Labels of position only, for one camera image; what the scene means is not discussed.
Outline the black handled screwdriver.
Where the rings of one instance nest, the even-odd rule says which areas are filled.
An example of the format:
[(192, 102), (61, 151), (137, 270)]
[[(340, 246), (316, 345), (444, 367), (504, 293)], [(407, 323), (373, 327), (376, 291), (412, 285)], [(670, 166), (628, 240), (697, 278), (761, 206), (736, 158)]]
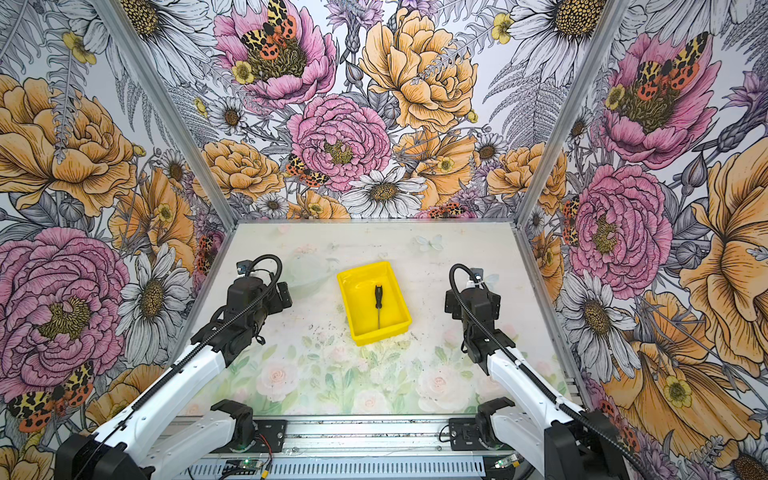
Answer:
[(383, 307), (383, 286), (378, 284), (374, 289), (375, 309), (377, 314), (377, 327), (381, 327), (381, 312)]

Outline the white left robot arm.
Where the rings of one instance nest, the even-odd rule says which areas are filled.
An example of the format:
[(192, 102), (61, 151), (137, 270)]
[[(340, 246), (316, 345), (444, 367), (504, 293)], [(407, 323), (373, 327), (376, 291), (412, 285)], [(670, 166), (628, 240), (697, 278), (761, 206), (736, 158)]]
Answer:
[(227, 301), (191, 338), (179, 359), (113, 419), (72, 436), (55, 454), (57, 479), (172, 479), (220, 448), (244, 451), (257, 439), (250, 407), (216, 402), (194, 424), (160, 438), (204, 386), (252, 343), (264, 341), (266, 319), (292, 305), (287, 283), (237, 278)]

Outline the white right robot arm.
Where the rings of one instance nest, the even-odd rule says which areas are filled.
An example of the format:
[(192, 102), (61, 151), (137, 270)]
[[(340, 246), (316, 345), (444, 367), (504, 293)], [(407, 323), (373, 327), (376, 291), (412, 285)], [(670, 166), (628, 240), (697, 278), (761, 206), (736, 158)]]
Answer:
[(462, 349), (505, 394), (477, 408), (482, 443), (508, 446), (545, 479), (628, 479), (623, 445), (599, 411), (552, 387), (495, 326), (501, 297), (484, 287), (446, 292), (444, 311), (462, 322)]

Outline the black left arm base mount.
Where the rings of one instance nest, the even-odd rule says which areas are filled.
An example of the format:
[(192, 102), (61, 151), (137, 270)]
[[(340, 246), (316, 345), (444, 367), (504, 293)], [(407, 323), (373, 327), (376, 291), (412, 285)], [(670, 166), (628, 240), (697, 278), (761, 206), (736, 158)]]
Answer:
[(210, 408), (224, 412), (235, 421), (232, 438), (214, 453), (281, 453), (286, 436), (285, 419), (253, 416), (253, 409), (234, 400), (221, 400)]

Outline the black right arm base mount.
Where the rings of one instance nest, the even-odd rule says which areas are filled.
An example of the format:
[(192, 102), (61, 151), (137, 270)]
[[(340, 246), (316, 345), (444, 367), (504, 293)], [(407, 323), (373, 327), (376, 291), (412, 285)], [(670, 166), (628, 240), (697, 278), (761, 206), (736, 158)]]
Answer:
[(438, 441), (449, 443), (452, 451), (511, 450), (494, 433), (491, 416), (514, 405), (508, 398), (496, 398), (480, 404), (473, 418), (450, 418), (438, 433)]

